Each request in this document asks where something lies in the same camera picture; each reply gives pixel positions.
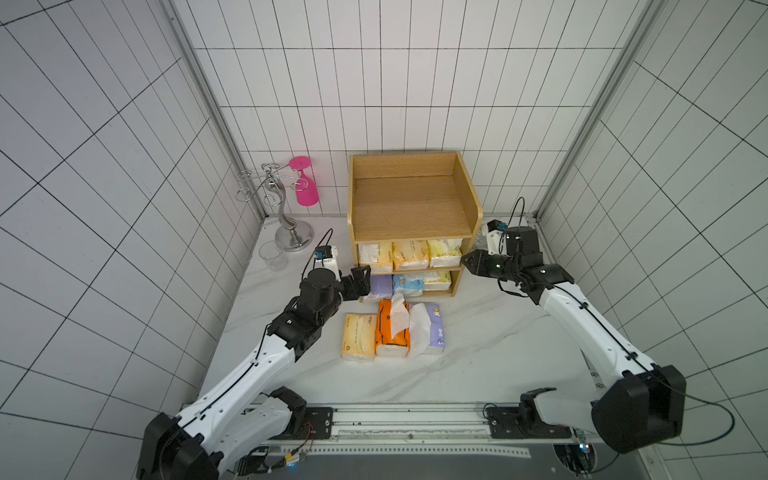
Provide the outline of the beige tissue pack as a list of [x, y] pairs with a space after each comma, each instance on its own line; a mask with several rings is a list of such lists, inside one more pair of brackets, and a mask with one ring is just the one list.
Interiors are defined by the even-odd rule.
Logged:
[[362, 243], [358, 245], [359, 265], [369, 266], [372, 275], [388, 275], [394, 270], [390, 242]]
[[428, 243], [424, 240], [393, 242], [392, 260], [397, 272], [427, 269], [430, 263]]

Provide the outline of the yellow tissue pack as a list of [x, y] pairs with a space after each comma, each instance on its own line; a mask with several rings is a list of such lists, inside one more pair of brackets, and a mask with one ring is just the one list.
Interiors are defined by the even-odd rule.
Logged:
[[344, 322], [341, 357], [372, 361], [376, 355], [377, 317], [374, 314], [347, 314]]

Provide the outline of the orange tissue pack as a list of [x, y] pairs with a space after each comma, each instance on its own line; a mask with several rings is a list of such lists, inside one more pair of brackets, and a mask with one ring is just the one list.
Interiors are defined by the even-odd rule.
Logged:
[[379, 302], [375, 332], [376, 355], [405, 358], [410, 351], [410, 312], [401, 293]]

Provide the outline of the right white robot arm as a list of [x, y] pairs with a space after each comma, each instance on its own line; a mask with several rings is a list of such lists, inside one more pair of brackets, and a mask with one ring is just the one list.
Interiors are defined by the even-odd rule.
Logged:
[[520, 430], [534, 434], [567, 427], [590, 432], [618, 453], [679, 436], [686, 393], [679, 370], [660, 366], [637, 349], [594, 309], [563, 267], [545, 263], [533, 228], [508, 228], [502, 239], [505, 253], [475, 249], [462, 257], [462, 265], [475, 276], [514, 283], [515, 296], [530, 299], [554, 318], [601, 382], [589, 394], [555, 387], [522, 394]]

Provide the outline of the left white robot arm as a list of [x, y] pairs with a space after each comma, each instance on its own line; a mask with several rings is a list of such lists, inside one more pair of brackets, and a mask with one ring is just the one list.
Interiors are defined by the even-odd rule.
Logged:
[[371, 270], [356, 267], [340, 277], [310, 270], [298, 296], [265, 328], [257, 347], [224, 379], [175, 416], [159, 413], [145, 428], [139, 479], [217, 479], [252, 449], [305, 424], [305, 400], [286, 387], [253, 400], [320, 338], [342, 302], [370, 292]]

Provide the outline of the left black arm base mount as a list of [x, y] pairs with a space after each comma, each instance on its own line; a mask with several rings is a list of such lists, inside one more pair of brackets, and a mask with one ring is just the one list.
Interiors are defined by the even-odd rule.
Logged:
[[272, 440], [292, 440], [309, 436], [315, 440], [331, 437], [335, 409], [330, 406], [308, 406], [306, 400], [287, 387], [273, 390], [269, 398], [283, 402], [290, 412], [286, 428]]

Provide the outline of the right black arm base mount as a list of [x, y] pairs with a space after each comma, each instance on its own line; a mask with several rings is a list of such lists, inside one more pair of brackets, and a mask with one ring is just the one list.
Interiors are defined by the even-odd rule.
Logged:
[[523, 393], [517, 406], [498, 406], [486, 403], [482, 408], [483, 418], [493, 439], [569, 439], [572, 431], [568, 427], [545, 423], [536, 410], [535, 398], [554, 388], [540, 388]]

